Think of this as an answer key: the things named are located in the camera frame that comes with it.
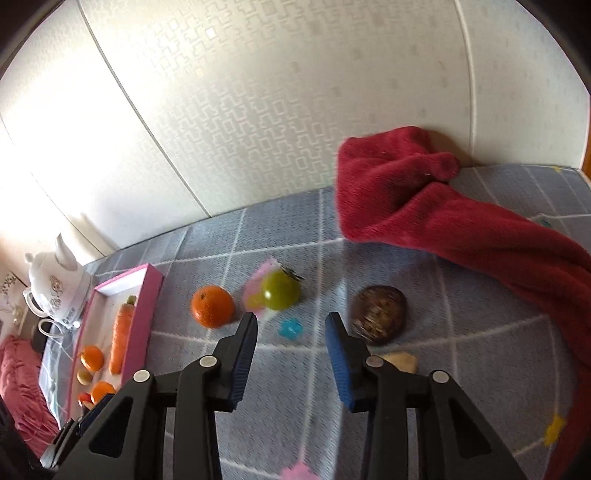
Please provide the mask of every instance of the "white wall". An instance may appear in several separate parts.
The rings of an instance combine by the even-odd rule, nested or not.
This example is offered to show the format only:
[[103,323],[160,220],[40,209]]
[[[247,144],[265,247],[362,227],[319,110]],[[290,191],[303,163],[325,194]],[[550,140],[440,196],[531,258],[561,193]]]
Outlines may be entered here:
[[515,0],[223,5],[66,0],[0,80],[30,188],[96,251],[327,185],[343,139],[402,125],[580,165],[589,95]]
[[102,257],[41,190],[0,122],[0,262],[29,285],[25,253],[52,251],[64,241],[82,264]]

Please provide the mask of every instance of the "silver screw head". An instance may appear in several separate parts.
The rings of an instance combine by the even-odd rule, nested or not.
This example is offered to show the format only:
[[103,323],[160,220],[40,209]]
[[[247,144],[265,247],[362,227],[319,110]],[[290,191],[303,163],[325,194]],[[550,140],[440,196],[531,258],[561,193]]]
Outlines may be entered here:
[[134,373],[134,380],[137,383],[145,382],[149,378],[150,372],[148,372],[147,370],[138,370],[136,373]]
[[206,355],[199,360],[199,365],[205,368],[213,367],[217,363],[217,358],[213,355]]
[[437,383],[447,383],[449,380],[449,375],[443,370],[434,371],[432,376],[433,380],[435,380]]
[[372,355],[365,359],[368,367],[379,368],[384,364],[384,359],[380,356]]

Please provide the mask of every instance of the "pink sticker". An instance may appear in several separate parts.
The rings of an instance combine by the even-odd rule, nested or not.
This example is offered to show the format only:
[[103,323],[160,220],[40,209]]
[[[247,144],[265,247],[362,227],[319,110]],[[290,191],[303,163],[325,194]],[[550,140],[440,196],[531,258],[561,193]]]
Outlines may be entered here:
[[320,480],[320,477],[310,472],[305,463],[297,462],[293,467],[281,471],[281,480]]

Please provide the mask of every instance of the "brown cookie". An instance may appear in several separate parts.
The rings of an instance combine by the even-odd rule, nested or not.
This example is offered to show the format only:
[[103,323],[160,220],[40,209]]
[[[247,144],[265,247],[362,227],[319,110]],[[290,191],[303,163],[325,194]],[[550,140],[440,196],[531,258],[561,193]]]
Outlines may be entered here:
[[351,328],[370,345],[384,345],[406,325],[407,301],[394,287],[372,285],[361,290],[351,305]]

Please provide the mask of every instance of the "green tomato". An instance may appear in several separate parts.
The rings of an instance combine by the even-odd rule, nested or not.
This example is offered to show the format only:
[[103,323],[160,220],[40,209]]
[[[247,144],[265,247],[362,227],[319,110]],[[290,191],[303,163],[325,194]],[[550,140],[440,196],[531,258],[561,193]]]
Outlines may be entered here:
[[261,283],[263,304],[271,310],[285,310],[300,299],[300,280],[291,270],[275,270]]

